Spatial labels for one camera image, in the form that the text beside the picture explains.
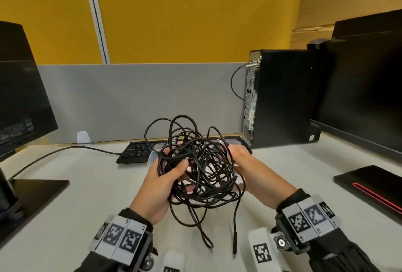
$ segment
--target black cable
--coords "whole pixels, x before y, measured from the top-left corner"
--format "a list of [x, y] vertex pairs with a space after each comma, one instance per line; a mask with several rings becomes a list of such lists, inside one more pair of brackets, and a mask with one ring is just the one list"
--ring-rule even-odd
[[238, 98], [240, 98], [242, 101], [246, 101], [246, 100], [245, 100], [244, 98], [238, 96], [238, 95], [236, 94], [236, 92], [233, 90], [232, 81], [233, 81], [234, 74], [236, 74], [237, 71], [240, 70], [240, 69], [241, 69], [242, 67], [244, 67], [245, 65], [246, 65], [246, 64], [243, 64], [242, 66], [238, 67], [238, 68], [236, 69], [236, 71], [233, 72], [232, 77], [230, 78], [230, 88], [232, 89], [232, 92], [233, 92]]
[[[179, 118], [188, 119], [192, 128], [183, 127], [176, 122]], [[240, 204], [240, 199], [244, 194], [246, 183], [240, 173], [236, 173], [233, 157], [229, 151], [229, 145], [224, 137], [215, 127], [209, 127], [207, 137], [203, 137], [197, 129], [196, 123], [187, 115], [178, 115], [174, 119], [159, 118], [154, 120], [145, 130], [144, 139], [148, 143], [147, 133], [149, 128], [158, 121], [169, 121], [169, 138], [164, 143], [160, 151], [153, 150], [158, 154], [158, 174], [159, 176], [168, 173], [175, 168], [184, 158], [188, 159], [191, 170], [186, 170], [184, 180], [189, 183], [177, 180], [172, 187], [171, 197], [169, 197], [170, 210], [173, 217], [179, 224], [185, 227], [198, 227], [201, 237], [208, 248], [213, 248], [214, 244], [205, 234], [201, 223], [203, 222], [207, 210], [214, 209], [230, 202], [237, 201], [233, 214], [233, 256], [237, 253], [237, 229], [236, 213]], [[209, 137], [211, 129], [214, 129], [219, 137]], [[236, 183], [237, 175], [243, 180], [243, 190], [241, 191]], [[187, 187], [194, 187], [192, 193], [187, 192]], [[185, 204], [194, 224], [186, 224], [178, 219], [173, 211], [173, 205]], [[200, 219], [195, 209], [204, 208], [204, 214]]]
[[66, 149], [70, 149], [70, 148], [86, 148], [86, 149], [91, 149], [91, 150], [96, 150], [96, 151], [100, 151], [102, 153], [109, 153], [109, 154], [115, 154], [115, 155], [121, 155], [121, 153], [113, 153], [110, 151], [106, 151], [106, 150], [102, 150], [102, 149], [98, 149], [98, 148], [92, 148], [92, 147], [85, 147], [85, 146], [68, 146], [68, 147], [64, 147], [64, 148], [60, 148], [58, 150], [52, 151], [51, 153], [48, 153], [46, 155], [44, 155], [43, 157], [38, 158], [37, 160], [33, 161], [32, 163], [29, 163], [27, 166], [23, 167], [20, 171], [18, 171], [16, 174], [14, 174], [10, 179], [15, 178], [16, 176], [18, 176], [20, 173], [22, 173], [25, 169], [27, 169], [28, 167], [32, 166], [33, 164], [35, 164], [36, 162], [39, 162], [40, 160], [47, 158], [49, 155], [52, 155], [53, 153], [57, 153], [59, 151], [62, 150], [66, 150]]

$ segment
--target left hand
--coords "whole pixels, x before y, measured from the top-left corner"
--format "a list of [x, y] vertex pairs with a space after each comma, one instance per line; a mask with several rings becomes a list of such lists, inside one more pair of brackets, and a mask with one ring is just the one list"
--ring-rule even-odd
[[169, 209], [168, 198], [173, 183], [179, 179], [188, 167], [188, 160], [181, 161], [176, 168], [159, 177], [158, 158], [149, 168], [130, 209], [147, 219], [153, 225], [160, 222]]

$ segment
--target monitor screen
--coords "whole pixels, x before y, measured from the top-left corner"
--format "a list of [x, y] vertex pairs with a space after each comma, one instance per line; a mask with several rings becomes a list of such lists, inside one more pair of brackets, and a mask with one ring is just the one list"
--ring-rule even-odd
[[402, 152], [402, 29], [336, 36], [328, 49], [313, 120]]
[[0, 157], [57, 129], [21, 25], [0, 22]]

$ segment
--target screw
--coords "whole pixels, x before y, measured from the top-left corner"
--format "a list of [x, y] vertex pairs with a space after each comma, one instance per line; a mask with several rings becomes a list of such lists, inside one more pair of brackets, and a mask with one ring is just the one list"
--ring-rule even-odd
[[285, 247], [286, 246], [286, 242], [282, 238], [278, 239], [278, 244], [279, 244], [280, 247]]
[[153, 260], [152, 255], [151, 255], [151, 254], [148, 254], [148, 256], [145, 257], [145, 259], [144, 259], [144, 263], [142, 264], [142, 269], [143, 269], [144, 271], [149, 271], [149, 270], [151, 270], [152, 267], [153, 267], [153, 263], [154, 263], [154, 260]]

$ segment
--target right hand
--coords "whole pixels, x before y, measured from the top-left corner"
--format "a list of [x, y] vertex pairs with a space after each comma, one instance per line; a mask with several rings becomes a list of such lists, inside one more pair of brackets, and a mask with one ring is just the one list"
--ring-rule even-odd
[[271, 209], [297, 191], [292, 184], [257, 160], [242, 145], [229, 145], [237, 171], [246, 181], [246, 191]]

